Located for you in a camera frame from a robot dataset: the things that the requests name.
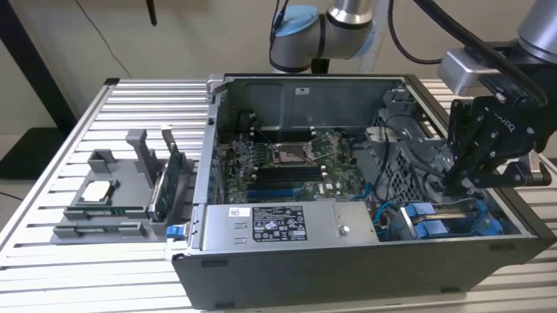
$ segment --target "metal bracket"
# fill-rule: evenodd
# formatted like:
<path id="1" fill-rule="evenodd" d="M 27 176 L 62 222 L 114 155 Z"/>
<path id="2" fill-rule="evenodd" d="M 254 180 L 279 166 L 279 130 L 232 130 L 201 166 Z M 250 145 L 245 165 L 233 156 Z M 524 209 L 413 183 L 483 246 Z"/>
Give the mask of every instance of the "metal bracket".
<path id="1" fill-rule="evenodd" d="M 224 74 L 209 74 L 206 79 L 206 95 L 214 95 L 225 89 Z"/>

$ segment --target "blue latch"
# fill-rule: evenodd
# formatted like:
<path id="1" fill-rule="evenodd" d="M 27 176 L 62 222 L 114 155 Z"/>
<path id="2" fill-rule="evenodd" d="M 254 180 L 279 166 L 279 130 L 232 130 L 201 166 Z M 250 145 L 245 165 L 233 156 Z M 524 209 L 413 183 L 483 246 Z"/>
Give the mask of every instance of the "blue latch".
<path id="1" fill-rule="evenodd" d="M 185 236 L 182 225 L 172 225 L 165 228 L 165 238 L 182 239 Z"/>

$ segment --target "white wall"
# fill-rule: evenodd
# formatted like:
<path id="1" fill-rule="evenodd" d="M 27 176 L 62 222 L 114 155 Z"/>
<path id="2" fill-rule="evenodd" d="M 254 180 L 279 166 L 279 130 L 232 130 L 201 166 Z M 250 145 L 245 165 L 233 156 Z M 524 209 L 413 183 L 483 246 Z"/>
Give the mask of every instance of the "white wall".
<path id="1" fill-rule="evenodd" d="M 205 78 L 209 73 L 268 72 L 271 0 L 156 0 L 150 26 L 144 0 L 80 0 L 133 78 Z M 297 0 L 324 11 L 329 1 Z M 108 77 L 125 72 L 73 0 L 11 1 L 13 9 L 61 84 L 82 112 Z M 355 72 L 357 61 L 337 61 Z"/>
<path id="2" fill-rule="evenodd" d="M 463 27 L 486 41 L 504 41 L 516 37 L 515 30 L 532 2 L 534 0 L 435 0 Z M 448 48 L 462 47 L 411 0 L 395 0 L 393 4 L 397 39 L 411 55 L 420 59 L 436 59 Z M 436 78 L 436 65 L 409 62 L 397 52 L 388 32 L 384 34 L 371 71 L 412 73 L 419 78 Z"/>
<path id="3" fill-rule="evenodd" d="M 22 134 L 53 121 L 0 41 L 0 134 Z"/>

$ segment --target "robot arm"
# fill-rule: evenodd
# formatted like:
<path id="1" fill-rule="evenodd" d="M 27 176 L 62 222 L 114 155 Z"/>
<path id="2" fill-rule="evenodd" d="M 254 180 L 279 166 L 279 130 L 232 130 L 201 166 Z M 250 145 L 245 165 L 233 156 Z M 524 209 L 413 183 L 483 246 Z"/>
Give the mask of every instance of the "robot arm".
<path id="1" fill-rule="evenodd" d="M 444 12 L 432 1 L 413 1 L 437 22 Z M 451 104 L 454 165 L 443 178 L 446 192 L 459 193 L 463 179 L 479 188 L 548 185 L 536 153 L 555 131 L 557 2 L 535 2 L 511 42 L 460 40 L 443 19 L 439 26 L 464 48 L 447 51 L 437 75 L 458 95 L 480 95 Z M 514 158 L 499 174 L 496 167 Z"/>
<path id="2" fill-rule="evenodd" d="M 276 71 L 299 73 L 316 59 L 349 59 L 367 50 L 369 0 L 335 0 L 324 14 L 308 5 L 285 5 L 275 14 L 269 39 L 268 61 Z"/>

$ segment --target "power supply label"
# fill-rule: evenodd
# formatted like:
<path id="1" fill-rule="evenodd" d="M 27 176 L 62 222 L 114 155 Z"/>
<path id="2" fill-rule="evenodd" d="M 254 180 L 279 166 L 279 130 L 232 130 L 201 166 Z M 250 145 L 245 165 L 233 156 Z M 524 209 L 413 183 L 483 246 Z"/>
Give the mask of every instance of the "power supply label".
<path id="1" fill-rule="evenodd" d="M 305 219 L 299 205 L 254 207 L 252 221 L 253 240 L 257 243 L 307 240 Z"/>

